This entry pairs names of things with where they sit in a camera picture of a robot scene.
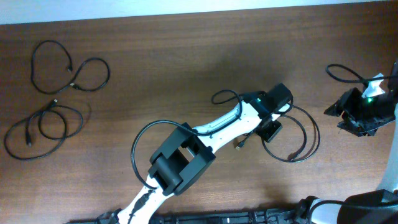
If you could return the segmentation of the black usb cable silver plug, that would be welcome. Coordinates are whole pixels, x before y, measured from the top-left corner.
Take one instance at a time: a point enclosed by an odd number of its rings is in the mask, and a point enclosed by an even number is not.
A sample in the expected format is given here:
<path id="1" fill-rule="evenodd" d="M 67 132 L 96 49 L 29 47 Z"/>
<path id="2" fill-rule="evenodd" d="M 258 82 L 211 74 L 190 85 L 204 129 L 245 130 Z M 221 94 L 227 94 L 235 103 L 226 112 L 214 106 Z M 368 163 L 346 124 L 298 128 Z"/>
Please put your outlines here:
<path id="1" fill-rule="evenodd" d="M 56 90 L 52 90 L 52 91 L 47 91 L 47 90 L 44 90 L 44 89 L 40 88 L 38 86 L 38 84 L 36 83 L 36 81 L 35 81 L 35 58 L 36 58 L 36 55 L 37 55 L 37 52 L 39 51 L 39 49 L 45 44 L 54 44 L 58 48 L 60 48 L 62 50 L 62 52 L 66 55 L 66 57 L 68 59 L 68 63 L 67 63 L 67 66 L 66 66 L 66 71 L 73 74 L 71 79 L 69 79 L 69 81 L 64 86 L 62 86 L 62 87 L 60 87 L 60 88 L 58 88 Z M 100 85 L 98 85 L 98 86 L 96 86 L 94 88 L 83 88 L 82 86 L 80 86 L 79 84 L 76 83 L 76 80 L 77 80 L 79 74 L 81 73 L 81 71 L 84 69 L 84 67 L 86 65 L 88 65 L 90 62 L 100 62 L 100 63 L 102 63 L 105 66 L 105 68 L 106 68 L 106 78 L 104 79 L 104 81 Z M 79 67 L 77 68 L 76 72 L 74 72 L 73 60 L 72 60 L 72 57 L 71 57 L 69 51 L 65 48 L 64 45 L 62 45 L 60 42 L 58 42 L 56 40 L 47 39 L 47 40 L 43 40 L 43 41 L 39 42 L 35 46 L 35 48 L 33 49 L 31 57 L 30 57 L 30 82 L 31 82 L 32 86 L 39 93 L 42 93 L 42 94 L 45 94 L 45 95 L 56 95 L 58 93 L 61 93 L 61 92 L 65 91 L 67 88 L 72 88 L 72 89 L 75 89 L 75 90 L 78 90 L 78 91 L 82 91 L 82 92 L 86 92 L 86 93 L 95 92 L 95 91 L 103 89 L 108 84 L 110 78 L 111 78 L 111 69 L 110 69 L 110 66 L 109 66 L 108 62 L 106 60 L 102 59 L 102 58 L 99 58 L 99 57 L 91 57 L 91 58 L 86 59 L 85 61 L 83 61 L 79 65 Z"/>

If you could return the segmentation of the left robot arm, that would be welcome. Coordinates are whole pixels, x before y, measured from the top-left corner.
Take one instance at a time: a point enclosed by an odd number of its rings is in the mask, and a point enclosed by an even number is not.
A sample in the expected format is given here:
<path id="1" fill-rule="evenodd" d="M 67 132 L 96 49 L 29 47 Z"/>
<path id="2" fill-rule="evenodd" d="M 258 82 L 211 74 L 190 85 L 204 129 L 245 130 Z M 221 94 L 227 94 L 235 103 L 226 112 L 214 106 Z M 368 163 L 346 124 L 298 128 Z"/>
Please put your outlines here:
<path id="1" fill-rule="evenodd" d="M 149 128 L 157 124 L 171 124 L 175 129 L 151 155 L 147 178 L 137 178 L 143 188 L 123 210 L 115 213 L 111 223 L 148 223 L 156 210 L 170 197 L 190 188 L 215 160 L 215 153 L 234 138 L 254 132 L 275 121 L 290 109 L 293 96 L 283 84 L 268 92 L 233 93 L 237 105 L 222 117 L 202 126 L 157 120 L 144 126 L 133 141 L 131 163 L 135 162 L 136 146 Z"/>

